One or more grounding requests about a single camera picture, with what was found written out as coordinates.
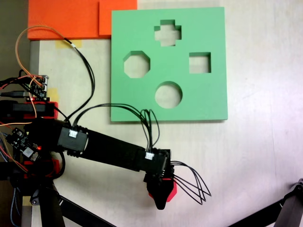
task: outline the yellow tape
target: yellow tape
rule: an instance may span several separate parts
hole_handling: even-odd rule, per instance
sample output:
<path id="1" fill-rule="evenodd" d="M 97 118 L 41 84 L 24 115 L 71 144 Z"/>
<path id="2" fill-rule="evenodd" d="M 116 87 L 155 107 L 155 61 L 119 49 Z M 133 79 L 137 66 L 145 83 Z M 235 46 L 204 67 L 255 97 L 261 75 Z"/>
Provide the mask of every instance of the yellow tape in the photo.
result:
<path id="1" fill-rule="evenodd" d="M 47 89 L 47 96 L 51 99 L 51 102 L 59 102 L 58 89 L 48 88 Z"/>
<path id="2" fill-rule="evenodd" d="M 77 48 L 81 48 L 82 47 L 82 40 L 81 39 L 74 39 L 74 40 L 71 40 L 71 42 Z M 55 41 L 55 47 L 56 47 L 56 49 L 72 48 L 72 46 L 69 43 L 67 43 L 65 40 L 56 40 Z"/>
<path id="3" fill-rule="evenodd" d="M 32 206 L 30 203 L 30 196 L 23 196 L 22 201 L 22 206 Z"/>

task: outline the black metal leg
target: black metal leg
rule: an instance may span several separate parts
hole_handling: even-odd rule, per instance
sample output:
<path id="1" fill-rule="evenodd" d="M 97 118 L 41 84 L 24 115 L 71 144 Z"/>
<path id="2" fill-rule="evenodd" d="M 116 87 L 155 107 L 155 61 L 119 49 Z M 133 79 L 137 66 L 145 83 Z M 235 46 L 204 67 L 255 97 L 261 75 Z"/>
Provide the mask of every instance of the black metal leg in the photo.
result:
<path id="1" fill-rule="evenodd" d="M 286 199 L 275 227 L 299 227 L 303 214 L 302 199 L 294 194 Z"/>
<path id="2" fill-rule="evenodd" d="M 61 200 L 63 216 L 82 227 L 116 227 L 63 196 L 61 196 Z"/>
<path id="3" fill-rule="evenodd" d="M 229 226 L 229 227 L 266 227 L 274 223 L 282 209 L 283 200 L 279 200 L 274 204 L 248 216 L 245 219 Z"/>
<path id="4" fill-rule="evenodd" d="M 39 203 L 43 227 L 65 227 L 56 191 L 42 188 L 39 193 Z"/>

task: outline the black cable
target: black cable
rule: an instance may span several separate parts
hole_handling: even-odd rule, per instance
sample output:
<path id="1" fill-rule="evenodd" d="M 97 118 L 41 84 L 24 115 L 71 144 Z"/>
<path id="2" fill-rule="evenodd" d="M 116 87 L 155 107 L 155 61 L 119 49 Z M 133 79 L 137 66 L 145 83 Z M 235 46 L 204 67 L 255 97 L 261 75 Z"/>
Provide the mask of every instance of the black cable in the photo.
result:
<path id="1" fill-rule="evenodd" d="M 20 84 L 20 83 L 25 83 L 25 81 L 28 81 L 29 78 L 21 78 L 19 79 L 19 77 L 11 77 L 11 78 L 8 78 L 8 79 L 5 79 L 5 80 L 2 80 L 0 81 L 0 87 L 5 85 L 2 89 L 6 88 L 8 85 L 10 84 Z"/>
<path id="2" fill-rule="evenodd" d="M 19 71 L 19 76 L 18 76 L 18 78 L 21 77 L 22 72 L 24 72 L 24 70 L 20 70 L 20 71 Z"/>
<path id="3" fill-rule="evenodd" d="M 56 175 L 53 179 L 57 179 L 59 178 L 60 176 L 63 175 L 64 171 L 65 171 L 65 157 L 64 157 L 64 154 L 63 154 L 63 151 L 59 151 L 59 154 L 61 156 L 61 159 L 62 159 L 62 167 L 61 167 L 61 170 L 60 172 L 58 173 L 58 175 Z"/>
<path id="4" fill-rule="evenodd" d="M 44 102 L 46 105 L 50 105 L 50 103 L 48 103 L 47 101 L 45 101 L 45 100 L 44 100 L 40 95 L 38 95 L 34 90 L 31 90 L 26 84 L 19 84 L 19 85 L 20 85 L 21 87 L 23 87 L 26 91 L 28 91 L 28 92 L 30 92 L 31 94 L 35 95 L 35 96 L 39 99 L 39 101 Z M 71 127 L 71 122 L 70 122 L 70 120 L 67 118 L 67 116 L 66 116 L 61 110 L 59 110 L 56 106 L 52 105 L 52 107 L 53 107 L 56 111 L 58 111 L 59 113 L 61 113 L 63 117 L 65 117 L 65 120 L 64 120 L 64 121 L 66 121 L 66 122 L 69 124 L 69 126 Z"/>
<path id="5" fill-rule="evenodd" d="M 156 121 L 157 127 L 158 127 L 158 137 L 157 137 L 156 141 L 155 141 L 154 144 L 153 144 L 153 146 L 155 146 L 155 144 L 156 144 L 156 143 L 158 142 L 158 140 L 160 139 L 160 127 L 159 127 L 159 123 L 158 123 L 158 120 L 157 120 L 157 118 L 156 118 L 156 115 L 155 115 L 154 111 L 153 111 L 153 110 L 150 110 L 150 112 L 152 113 L 152 115 L 153 115 L 153 117 L 154 117 L 154 119 L 155 119 L 155 121 Z"/>
<path id="6" fill-rule="evenodd" d="M 16 197 L 16 189 L 14 188 L 13 200 L 12 200 L 11 206 L 10 206 L 10 221 L 11 221 L 11 223 L 12 223 L 13 226 L 15 226 L 15 227 L 20 227 L 20 226 L 16 225 L 16 224 L 14 223 L 14 220 L 13 220 L 13 209 L 14 209 L 15 197 Z"/>
<path id="7" fill-rule="evenodd" d="M 0 138 L 0 146 L 3 148 L 4 151 L 6 151 L 2 138 Z M 2 156 L 2 158 L 4 159 L 5 162 L 9 161 L 8 158 L 2 153 L 1 150 L 0 150 L 0 155 Z"/>
<path id="8" fill-rule="evenodd" d="M 82 111 L 75 119 L 74 123 L 73 123 L 73 130 L 77 130 L 77 125 L 78 125 L 78 122 L 79 122 L 79 119 L 89 110 L 91 109 L 94 109 L 94 108 L 97 108 L 97 107 L 117 107 L 117 108 L 122 108 L 122 109 L 126 109 L 128 111 L 130 111 L 131 113 L 133 113 L 135 116 L 137 116 L 140 121 L 141 121 L 141 124 L 142 126 L 144 125 L 148 131 L 148 134 L 149 134 L 149 140 L 147 139 L 147 142 L 148 142 L 148 147 L 150 148 L 150 152 L 152 152 L 152 130 L 151 130 L 151 127 L 152 127 L 152 123 L 151 123 L 151 116 L 150 116 L 150 112 L 148 110 L 142 110 L 142 111 L 138 111 L 136 108 L 134 108 L 133 106 L 131 105 L 127 105 L 127 104 L 111 104 L 111 103 L 107 103 L 107 104 L 99 104 L 99 105 L 96 105 L 96 106 L 92 106 L 84 111 Z M 143 131 L 144 131 L 144 134 L 147 137 L 147 134 L 146 134 L 146 131 L 145 131 L 145 128 L 143 127 Z"/>
<path id="9" fill-rule="evenodd" d="M 3 135 L 3 136 L 5 136 L 5 137 L 8 136 L 8 135 L 7 135 L 6 133 L 4 133 L 4 132 L 0 132 L 0 134 Z"/>
<path id="10" fill-rule="evenodd" d="M 28 96 L 28 93 L 25 91 L 9 91 L 9 92 L 1 92 L 1 97 L 9 97 L 9 98 L 24 98 Z"/>
<path id="11" fill-rule="evenodd" d="M 72 42 L 70 40 L 68 40 L 67 38 L 64 38 L 65 41 L 67 41 L 69 44 L 72 44 Z M 81 57 L 81 59 L 83 60 L 83 63 L 89 73 L 89 78 L 90 78 L 90 82 L 91 82 L 91 94 L 89 96 L 89 98 L 78 108 L 76 109 L 74 112 L 72 112 L 67 119 L 70 119 L 75 113 L 77 113 L 80 109 L 82 109 L 84 106 L 86 106 L 86 104 L 91 100 L 91 98 L 94 95 L 95 92 L 95 75 L 94 72 L 89 64 L 89 62 L 86 60 L 86 58 L 84 57 L 84 55 L 76 48 L 74 47 L 74 49 L 77 51 L 77 53 L 79 54 L 79 56 Z"/>
<path id="12" fill-rule="evenodd" d="M 210 193 L 210 191 L 209 191 L 209 189 L 208 189 L 208 187 L 207 187 L 207 185 L 205 184 L 204 180 L 202 179 L 202 177 L 200 176 L 200 174 L 194 168 L 186 165 L 183 162 L 179 162 L 179 161 L 171 161 L 171 165 L 172 166 L 185 166 L 185 167 L 188 167 L 192 171 L 192 173 L 193 173 L 193 175 L 195 177 L 195 180 L 196 180 L 196 186 L 193 185 L 192 183 L 184 180 L 183 178 L 177 176 L 177 175 L 173 175 L 173 177 L 174 177 L 174 181 L 178 184 L 178 186 L 183 191 L 185 191 L 185 193 L 188 194 L 193 200 L 195 200 L 197 203 L 199 203 L 199 204 L 202 205 L 203 201 L 206 201 L 205 194 L 209 195 L 209 196 L 212 196 L 211 193 Z M 203 190 L 200 180 L 203 182 L 205 188 L 207 189 L 207 192 Z M 190 189 L 187 185 L 185 185 L 184 182 L 187 183 L 187 184 L 189 184 L 189 185 L 191 185 L 191 186 L 193 186 L 194 188 L 198 189 L 198 193 L 196 193 L 192 189 Z M 180 184 L 184 185 L 188 190 L 190 190 L 193 194 L 195 194 L 200 199 L 200 201 L 198 201 L 192 195 L 190 195 L 190 193 L 185 188 L 183 188 Z"/>
<path id="13" fill-rule="evenodd" d="M 18 215 L 21 216 L 21 213 L 20 213 L 19 208 L 18 208 L 17 198 L 18 198 L 18 192 L 16 193 L 16 196 L 15 196 L 15 207 L 16 207 Z"/>

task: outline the orange wire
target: orange wire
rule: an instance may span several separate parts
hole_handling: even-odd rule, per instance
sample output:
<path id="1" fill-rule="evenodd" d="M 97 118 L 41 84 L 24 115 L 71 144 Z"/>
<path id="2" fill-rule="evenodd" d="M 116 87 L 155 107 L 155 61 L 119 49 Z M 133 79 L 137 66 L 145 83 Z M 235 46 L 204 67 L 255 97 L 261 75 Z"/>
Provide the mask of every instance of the orange wire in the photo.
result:
<path id="1" fill-rule="evenodd" d="M 19 162 L 17 162 L 16 160 L 14 160 L 11 156 L 9 156 L 9 155 L 4 151 L 4 149 L 3 149 L 2 146 L 0 146 L 0 150 L 1 150 L 1 152 L 2 152 L 3 154 L 5 154 L 8 158 L 10 158 L 11 160 L 15 161 L 16 164 L 18 164 L 20 167 L 22 167 L 24 170 L 26 170 L 26 171 L 28 172 L 28 169 L 27 169 L 25 166 L 23 166 L 22 164 L 20 164 Z"/>
<path id="2" fill-rule="evenodd" d="M 33 78 L 33 79 L 30 81 L 30 83 L 29 83 L 29 88 L 31 87 L 31 85 L 32 85 L 32 83 L 33 83 L 33 81 L 34 81 L 34 79 L 35 79 L 35 78 Z M 33 109 L 34 109 L 34 112 L 35 112 L 35 118 L 37 118 L 37 110 L 36 110 L 36 107 L 35 107 L 34 102 L 33 102 L 33 100 L 32 100 L 32 97 L 31 97 L 30 92 L 28 93 L 28 95 L 29 95 L 30 101 L 31 101 L 31 103 L 32 103 L 32 105 L 33 105 Z M 8 123 L 8 124 L 1 124 L 0 127 L 1 127 L 1 126 L 12 125 L 12 124 L 31 124 L 31 123 L 32 123 L 32 122 L 24 122 L 24 123 L 21 123 L 21 122 L 17 122 L 17 123 Z"/>
<path id="3" fill-rule="evenodd" d="M 4 138 L 3 134 L 2 134 L 2 138 L 3 138 L 3 143 L 4 143 L 4 145 L 5 145 L 6 151 L 8 152 L 8 154 L 9 154 L 10 157 L 13 157 L 13 156 L 11 155 L 11 153 L 9 152 L 9 148 L 8 148 L 8 146 L 6 145 L 5 138 Z M 13 158 L 12 158 L 12 160 L 16 163 L 16 165 L 17 165 L 18 167 L 20 167 L 20 169 L 22 169 L 22 170 L 23 170 L 24 172 L 26 172 L 26 173 L 28 172 L 28 171 L 26 171 L 25 169 L 23 169 L 22 166 L 19 165 L 20 163 L 17 163 Z"/>
<path id="4" fill-rule="evenodd" d="M 31 77 L 31 76 L 33 76 L 33 77 L 39 77 L 39 78 L 42 78 L 42 76 L 37 76 L 37 75 L 26 75 L 26 76 L 22 76 L 22 77 L 18 77 L 18 78 L 16 78 L 16 79 L 22 79 L 22 78 L 25 78 L 25 77 Z M 7 84 L 5 84 L 5 85 L 3 85 L 2 87 L 0 87 L 0 90 L 2 90 L 3 89 L 3 87 L 5 87 Z"/>
<path id="5" fill-rule="evenodd" d="M 0 122 L 0 124 L 4 124 L 3 122 Z M 6 127 L 8 127 L 8 128 L 11 128 L 11 129 L 13 129 L 12 127 L 10 127 L 9 125 L 5 125 Z"/>
<path id="6" fill-rule="evenodd" d="M 20 35 L 18 36 L 18 39 L 16 41 L 16 46 L 15 46 L 15 54 L 16 54 L 16 59 L 18 61 L 18 64 L 19 66 L 24 70 L 24 72 L 27 74 L 27 75 L 31 75 L 31 73 L 22 65 L 21 61 L 20 61 L 20 58 L 19 58 L 19 54 L 18 54 L 18 46 L 19 46 L 19 41 L 20 41 L 20 38 L 23 36 L 23 34 L 29 30 L 29 29 L 32 29 L 32 28 L 35 28 L 35 27 L 39 27 L 39 28 L 47 28 L 47 29 L 50 29 L 50 30 L 53 30 L 54 32 L 56 32 L 59 36 L 61 36 L 63 39 L 65 38 L 60 32 L 58 32 L 56 29 L 52 28 L 52 27 L 49 27 L 49 26 L 44 26 L 44 25 L 34 25 L 34 26 L 30 26 L 26 29 L 24 29 Z M 38 84 L 39 86 L 41 86 L 42 84 L 39 83 L 37 80 L 35 80 L 35 83 Z"/>
<path id="7" fill-rule="evenodd" d="M 34 79 L 35 79 L 35 78 L 33 78 L 32 81 L 29 83 L 29 89 L 30 89 L 30 87 L 32 86 L 32 83 L 33 83 L 33 80 L 34 80 Z M 35 105 L 34 105 L 34 102 L 33 102 L 33 99 L 32 99 L 32 95 L 30 94 L 30 92 L 28 93 L 28 95 L 29 95 L 29 99 L 30 99 L 30 101 L 31 101 L 31 103 L 32 103 L 32 105 L 33 105 L 33 108 L 34 108 L 35 118 L 37 118 L 37 111 L 36 111 L 36 108 L 35 108 Z"/>

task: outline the circuit board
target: circuit board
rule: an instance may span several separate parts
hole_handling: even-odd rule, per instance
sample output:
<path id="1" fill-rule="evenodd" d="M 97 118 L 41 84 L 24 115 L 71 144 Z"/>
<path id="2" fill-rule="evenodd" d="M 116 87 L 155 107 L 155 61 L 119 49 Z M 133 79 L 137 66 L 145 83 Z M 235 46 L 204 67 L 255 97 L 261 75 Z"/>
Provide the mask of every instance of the circuit board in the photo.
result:
<path id="1" fill-rule="evenodd" d="M 42 87 L 37 85 L 36 83 L 31 84 L 31 89 L 38 94 L 42 99 L 47 100 L 47 82 L 48 82 L 48 76 L 47 75 L 41 75 L 42 78 L 37 78 L 36 80 L 42 84 Z"/>
<path id="2" fill-rule="evenodd" d="M 24 156 L 32 161 L 39 159 L 39 146 L 31 143 L 27 135 L 18 128 L 15 128 L 11 135 L 6 137 L 7 142 L 12 145 L 12 147 L 20 151 Z"/>

